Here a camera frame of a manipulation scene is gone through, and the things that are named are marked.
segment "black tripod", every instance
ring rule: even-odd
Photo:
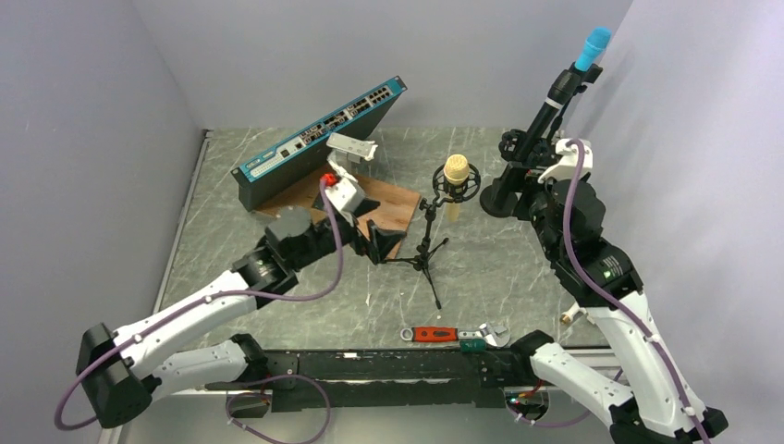
[[[413,265],[416,271],[421,271],[424,274],[424,277],[427,278],[427,282],[430,284],[430,288],[433,289],[433,297],[435,298],[435,308],[441,310],[441,301],[438,300],[438,293],[435,292],[435,284],[433,283],[433,277],[430,276],[430,259],[433,257],[435,252],[438,251],[441,246],[446,245],[449,242],[449,238],[444,238],[441,240],[438,245],[436,245],[433,250],[430,249],[430,230],[433,227],[433,221],[435,220],[435,210],[443,205],[446,204],[460,204],[465,201],[468,201],[476,195],[476,192],[479,190],[479,186],[481,183],[481,176],[479,175],[479,171],[476,169],[476,166],[468,164],[469,167],[469,176],[465,180],[465,182],[461,183],[460,185],[452,185],[449,183],[447,178],[444,176],[444,166],[440,166],[435,170],[433,173],[433,191],[435,192],[435,198],[428,203],[427,199],[422,199],[419,202],[419,209],[424,210],[424,220],[427,221],[427,226],[424,228],[424,236],[422,237],[422,241],[420,241],[419,245],[416,247],[417,255],[414,257],[404,257],[400,259],[386,259],[383,263],[391,263],[391,262],[403,262],[409,265]]]
[[[433,199],[432,202],[428,203],[427,199],[422,199],[419,202],[419,209],[424,210],[424,220],[427,221],[427,226],[424,229],[424,237],[422,237],[422,241],[417,245],[417,255],[414,257],[405,257],[399,259],[386,259],[384,262],[405,262],[406,264],[413,265],[414,269],[417,271],[421,271],[427,281],[430,283],[430,288],[433,289],[433,296],[435,297],[435,308],[441,310],[441,301],[438,300],[438,293],[435,292],[435,284],[433,283],[433,277],[430,276],[430,258],[433,257],[435,252],[441,248],[442,245],[446,245],[449,242],[449,238],[444,238],[441,242],[436,245],[433,250],[430,250],[430,228],[433,226],[433,221],[435,220],[435,209],[441,206],[441,203],[438,202],[438,199]]]

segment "blue cap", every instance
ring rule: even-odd
[[[585,39],[585,46],[582,48],[582,54],[580,54],[580,56],[577,57],[577,61],[574,62],[575,69],[583,72],[587,71],[594,60],[605,51],[611,36],[612,31],[607,28],[599,27],[591,32],[591,35]]]

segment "marble tabletop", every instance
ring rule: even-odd
[[[253,248],[272,217],[248,213],[237,199],[229,171],[297,129],[217,129],[208,144],[170,269],[161,308],[200,289]],[[482,174],[483,185],[503,170],[497,144],[501,128],[380,128],[369,138],[375,159],[359,174],[431,198],[433,171],[451,154],[464,154]],[[415,254],[425,220],[417,211],[398,257]],[[374,349],[417,347],[401,340],[404,327],[509,327],[512,339],[541,329],[563,345],[606,345],[598,328],[579,318],[558,322],[573,299],[558,284],[529,224],[488,216],[478,195],[463,203],[455,223],[443,208],[433,225],[433,245],[450,242],[431,262],[443,309],[435,309],[424,276],[406,264],[371,265],[345,249],[344,275],[321,300],[273,302],[229,322],[188,348],[214,345],[235,333],[251,333],[266,349]],[[299,274],[293,295],[312,294],[335,277],[332,254]]]

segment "wooden board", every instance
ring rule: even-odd
[[[313,222],[318,222],[326,217],[326,213],[312,208],[313,201],[318,195],[319,178],[324,173],[332,172],[329,165],[313,171],[310,175],[286,188],[277,196],[265,202],[258,211],[274,216],[286,206],[294,205],[308,208],[311,211]],[[406,190],[396,185],[391,185],[381,180],[370,179],[354,175],[360,186],[365,190],[367,197],[376,200],[381,205],[367,215],[360,217],[360,229],[367,237],[366,220],[372,219],[379,227],[384,229],[399,229],[408,231],[411,218],[414,216],[419,204],[420,194],[416,191]],[[389,253],[391,259],[398,255],[400,243]]]

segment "orange handle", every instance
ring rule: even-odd
[[[458,330],[447,327],[414,327],[414,342],[452,342],[458,340]]]

